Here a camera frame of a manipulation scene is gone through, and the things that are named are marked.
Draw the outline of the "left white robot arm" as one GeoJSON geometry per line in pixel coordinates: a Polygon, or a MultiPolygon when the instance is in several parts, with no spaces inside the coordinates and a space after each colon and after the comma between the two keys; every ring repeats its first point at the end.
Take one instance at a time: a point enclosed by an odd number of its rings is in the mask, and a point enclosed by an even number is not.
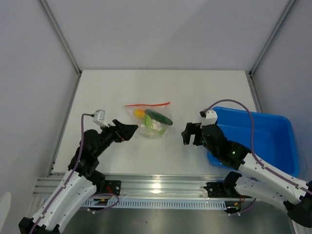
{"type": "Polygon", "coordinates": [[[112,144],[129,141],[138,126],[123,124],[102,125],[101,132],[81,130],[81,140],[68,170],[47,201],[31,218],[19,222],[22,234],[61,234],[81,208],[94,195],[102,196],[106,189],[105,175],[96,170],[98,157],[112,144]]]}

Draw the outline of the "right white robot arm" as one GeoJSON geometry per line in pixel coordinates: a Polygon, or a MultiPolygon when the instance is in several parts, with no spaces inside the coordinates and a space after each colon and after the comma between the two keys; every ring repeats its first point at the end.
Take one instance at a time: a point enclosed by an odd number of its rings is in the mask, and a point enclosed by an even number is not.
{"type": "Polygon", "coordinates": [[[222,165],[232,169],[223,181],[227,196],[247,195],[272,204],[299,225],[312,226],[312,184],[293,177],[258,157],[244,145],[228,140],[214,123],[187,123],[183,143],[204,146],[222,165]]]}

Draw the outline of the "clear orange zip top bag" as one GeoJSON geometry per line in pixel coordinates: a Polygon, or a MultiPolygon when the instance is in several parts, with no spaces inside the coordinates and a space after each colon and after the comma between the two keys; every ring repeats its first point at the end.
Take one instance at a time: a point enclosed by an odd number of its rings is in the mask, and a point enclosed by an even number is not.
{"type": "Polygon", "coordinates": [[[176,133],[171,113],[171,103],[129,104],[124,106],[132,122],[138,125],[137,135],[160,138],[176,133]]]}

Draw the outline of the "green toy cucumber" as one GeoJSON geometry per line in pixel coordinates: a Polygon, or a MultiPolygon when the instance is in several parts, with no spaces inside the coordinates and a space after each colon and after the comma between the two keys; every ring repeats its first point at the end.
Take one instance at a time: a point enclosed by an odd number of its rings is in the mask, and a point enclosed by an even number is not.
{"type": "Polygon", "coordinates": [[[144,111],[145,111],[145,114],[147,114],[151,119],[153,119],[155,121],[158,121],[158,122],[165,124],[165,125],[168,125],[168,126],[173,125],[173,121],[170,118],[164,116],[163,114],[161,114],[159,112],[156,112],[152,109],[146,109],[144,111]]]}

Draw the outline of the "white toy cauliflower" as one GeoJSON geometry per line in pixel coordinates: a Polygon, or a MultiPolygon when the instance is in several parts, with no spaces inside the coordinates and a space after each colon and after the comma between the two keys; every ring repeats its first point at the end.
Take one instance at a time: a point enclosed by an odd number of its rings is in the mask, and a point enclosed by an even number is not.
{"type": "Polygon", "coordinates": [[[162,123],[145,115],[140,126],[140,133],[145,137],[160,137],[167,133],[168,128],[162,123]]]}

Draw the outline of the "yellow toy lemon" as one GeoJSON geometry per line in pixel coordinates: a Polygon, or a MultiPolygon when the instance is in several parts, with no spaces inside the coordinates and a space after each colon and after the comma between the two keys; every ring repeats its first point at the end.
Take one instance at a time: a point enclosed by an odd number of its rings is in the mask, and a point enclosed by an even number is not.
{"type": "Polygon", "coordinates": [[[145,111],[142,109],[135,109],[134,116],[137,117],[138,119],[143,119],[145,116],[145,111]]]}

